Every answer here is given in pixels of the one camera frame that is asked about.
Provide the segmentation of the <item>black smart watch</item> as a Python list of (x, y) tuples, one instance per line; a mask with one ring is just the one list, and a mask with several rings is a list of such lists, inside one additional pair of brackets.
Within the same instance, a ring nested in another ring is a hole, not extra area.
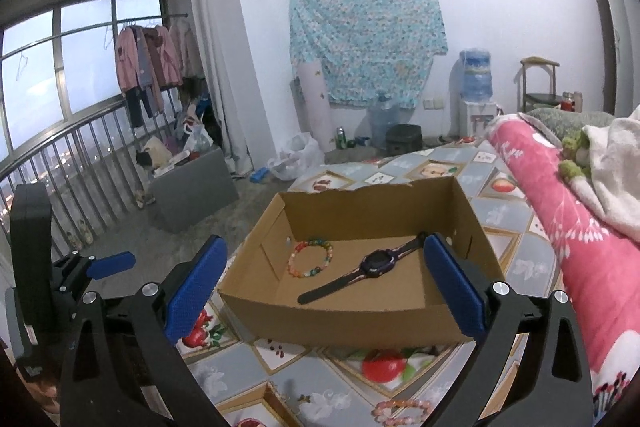
[(349, 285), (367, 279), (377, 279), (382, 275), (392, 271), (397, 263), (413, 253), (423, 248), (426, 239), (426, 233), (419, 233), (414, 239), (408, 243), (396, 248), (377, 249), (372, 253), (364, 256), (358, 267), (352, 271), (337, 277), (334, 281), (326, 283), (320, 287), (314, 288), (312, 291), (306, 291), (297, 298), (297, 303), (301, 306), (309, 305), (317, 300), (326, 298), (329, 295), (341, 291)]

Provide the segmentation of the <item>brown cardboard box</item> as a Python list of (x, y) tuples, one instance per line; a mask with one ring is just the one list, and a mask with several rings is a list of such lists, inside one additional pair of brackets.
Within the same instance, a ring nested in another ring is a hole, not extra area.
[(310, 347), (409, 348), (460, 343), (464, 335), (422, 248), (438, 234), (490, 281), (503, 272), (454, 178), (280, 193), (239, 249), (218, 293), (260, 338)]

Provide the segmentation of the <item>metal window railing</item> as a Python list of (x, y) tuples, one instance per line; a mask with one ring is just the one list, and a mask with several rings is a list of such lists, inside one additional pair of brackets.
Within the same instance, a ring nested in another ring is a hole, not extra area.
[(114, 103), (58, 130), (1, 171), (1, 237), (10, 238), (15, 190), (40, 183), (52, 208), (51, 253), (63, 257), (94, 243), (144, 206), (136, 165), (143, 130), (129, 126), (125, 105)]

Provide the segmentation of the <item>patterned grey bed sheet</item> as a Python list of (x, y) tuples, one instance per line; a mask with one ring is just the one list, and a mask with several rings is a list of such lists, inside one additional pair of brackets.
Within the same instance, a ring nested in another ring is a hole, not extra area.
[(544, 227), (487, 140), (324, 166), (271, 199), (178, 350), (230, 421), (371, 426), (386, 400), (394, 418), (407, 401), (422, 413), (473, 346), (419, 253), (310, 305), (297, 299), (423, 232), (518, 293), (544, 297), (558, 280)]

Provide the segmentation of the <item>pink floral blanket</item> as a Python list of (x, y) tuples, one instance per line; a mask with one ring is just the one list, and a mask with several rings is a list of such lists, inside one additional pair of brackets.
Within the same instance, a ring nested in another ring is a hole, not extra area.
[(596, 421), (639, 369), (639, 245), (596, 217), (562, 181), (561, 150), (518, 115), (500, 116), (488, 141), (532, 204), (558, 258), (586, 346)]

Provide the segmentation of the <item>grey storage box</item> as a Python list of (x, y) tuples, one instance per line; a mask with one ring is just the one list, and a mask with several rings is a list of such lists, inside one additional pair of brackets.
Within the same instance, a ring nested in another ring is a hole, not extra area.
[(155, 228), (179, 233), (239, 199), (224, 153), (213, 148), (149, 185)]

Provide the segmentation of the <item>black waste bin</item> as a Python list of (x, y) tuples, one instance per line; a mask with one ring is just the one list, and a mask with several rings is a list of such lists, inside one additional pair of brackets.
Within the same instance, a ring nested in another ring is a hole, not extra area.
[(386, 152), (402, 155), (422, 150), (422, 129), (417, 124), (395, 124), (385, 135)]

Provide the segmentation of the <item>white fluffy blanket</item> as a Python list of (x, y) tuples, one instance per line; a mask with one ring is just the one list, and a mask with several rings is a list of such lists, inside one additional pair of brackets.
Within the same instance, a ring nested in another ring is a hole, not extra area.
[(587, 124), (589, 176), (578, 176), (572, 189), (600, 220), (639, 242), (639, 107), (606, 127)]

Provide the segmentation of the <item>wooden chair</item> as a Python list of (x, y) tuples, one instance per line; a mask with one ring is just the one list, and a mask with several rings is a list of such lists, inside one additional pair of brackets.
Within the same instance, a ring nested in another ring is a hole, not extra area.
[(560, 64), (540, 56), (524, 57), (521, 64), (522, 109), (525, 113), (537, 107), (556, 107), (561, 104), (556, 74)]

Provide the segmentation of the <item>green drink can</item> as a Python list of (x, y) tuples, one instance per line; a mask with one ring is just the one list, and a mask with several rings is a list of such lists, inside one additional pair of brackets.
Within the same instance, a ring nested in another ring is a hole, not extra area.
[(347, 147), (346, 133), (342, 127), (338, 127), (336, 129), (336, 146), (340, 150), (345, 150)]

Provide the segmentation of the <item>blue dispenser water bottle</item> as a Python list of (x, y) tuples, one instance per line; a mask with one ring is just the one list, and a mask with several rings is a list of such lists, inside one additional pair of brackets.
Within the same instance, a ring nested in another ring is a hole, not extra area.
[(491, 55), (482, 49), (460, 52), (462, 65), (461, 98), (472, 103), (486, 103), (492, 98)]

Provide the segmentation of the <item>hanging pink clothes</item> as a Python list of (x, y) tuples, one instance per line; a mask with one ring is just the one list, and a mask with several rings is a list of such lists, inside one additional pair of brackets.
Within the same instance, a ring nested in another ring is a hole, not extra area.
[(183, 18), (168, 27), (122, 28), (115, 42), (115, 65), (134, 129), (163, 113), (166, 91), (176, 88), (180, 103), (189, 105), (206, 90), (196, 35)]

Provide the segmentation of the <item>white plastic bag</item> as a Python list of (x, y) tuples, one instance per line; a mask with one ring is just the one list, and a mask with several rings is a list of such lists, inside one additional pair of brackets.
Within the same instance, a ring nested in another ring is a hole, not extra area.
[(324, 153), (320, 144), (310, 133), (303, 132), (292, 136), (279, 156), (268, 161), (267, 168), (281, 181), (295, 181), (323, 163)]

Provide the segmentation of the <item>white curtain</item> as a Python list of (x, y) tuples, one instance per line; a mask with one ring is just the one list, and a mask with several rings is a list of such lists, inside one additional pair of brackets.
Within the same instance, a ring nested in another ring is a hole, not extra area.
[(191, 0), (205, 79), (236, 173), (265, 167), (276, 150), (250, 53), (240, 0)]

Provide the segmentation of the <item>teal floral wall cloth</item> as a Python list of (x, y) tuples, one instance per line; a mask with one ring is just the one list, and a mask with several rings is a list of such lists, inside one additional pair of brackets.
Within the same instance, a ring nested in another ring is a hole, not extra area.
[(292, 66), (318, 61), (335, 105), (413, 110), (448, 53), (439, 0), (288, 0), (288, 21)]

